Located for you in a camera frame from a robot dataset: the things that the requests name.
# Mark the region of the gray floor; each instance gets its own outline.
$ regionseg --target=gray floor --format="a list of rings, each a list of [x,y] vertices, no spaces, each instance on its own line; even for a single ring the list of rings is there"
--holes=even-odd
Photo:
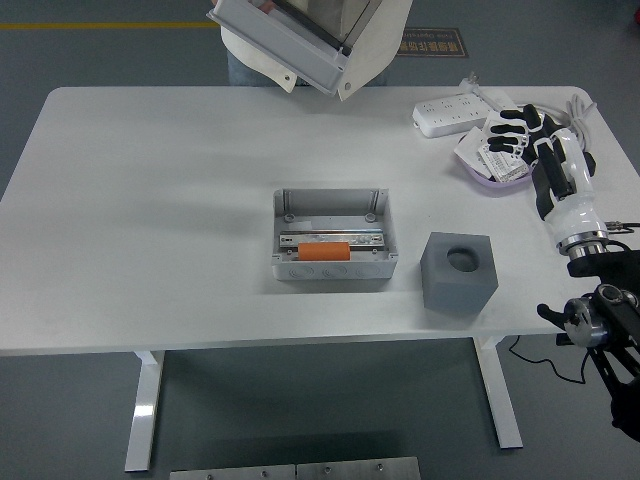
[[[41,4],[5,0],[0,23],[191,22],[209,8],[206,0]],[[474,70],[486,85],[577,85],[639,170],[638,6],[414,0],[408,25],[458,27],[470,55],[396,59],[390,83],[455,85]],[[56,87],[226,81],[215,29],[0,28],[0,192]],[[528,337],[518,348],[578,375],[582,352],[555,347],[553,337]],[[640,445],[610,426],[593,366],[578,386],[505,345],[500,351],[522,450],[497,447],[467,340],[170,352],[145,474],[123,472],[137,357],[0,358],[0,478],[166,479],[181,469],[405,455],[418,457],[425,479],[639,478]]]

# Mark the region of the yellow floor line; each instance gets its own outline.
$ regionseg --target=yellow floor line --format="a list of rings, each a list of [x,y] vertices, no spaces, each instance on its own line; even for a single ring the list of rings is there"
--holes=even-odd
[[[219,28],[215,22],[0,23],[0,30],[107,30]]]

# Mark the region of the metal plate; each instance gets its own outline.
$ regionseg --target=metal plate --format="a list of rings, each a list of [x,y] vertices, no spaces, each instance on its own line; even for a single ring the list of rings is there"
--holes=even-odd
[[[171,472],[170,480],[420,480],[416,457]]]
[[[416,457],[298,465],[297,480],[420,480]]]
[[[382,229],[358,230],[309,230],[283,232],[280,234],[280,247],[297,247],[299,243],[348,242],[350,247],[384,248]]]
[[[296,480],[295,465],[171,472],[170,480]]]

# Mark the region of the gray foam cube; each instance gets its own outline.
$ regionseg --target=gray foam cube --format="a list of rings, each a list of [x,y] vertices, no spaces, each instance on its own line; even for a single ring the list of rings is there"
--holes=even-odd
[[[478,313],[498,288],[485,235],[431,233],[420,269],[425,308]]]

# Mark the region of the small packet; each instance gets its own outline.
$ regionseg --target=small packet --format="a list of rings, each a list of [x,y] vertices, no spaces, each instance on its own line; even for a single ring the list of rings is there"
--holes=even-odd
[[[492,152],[488,144],[480,147],[478,153],[496,182],[511,182],[529,173],[529,167],[520,156],[506,152]]]

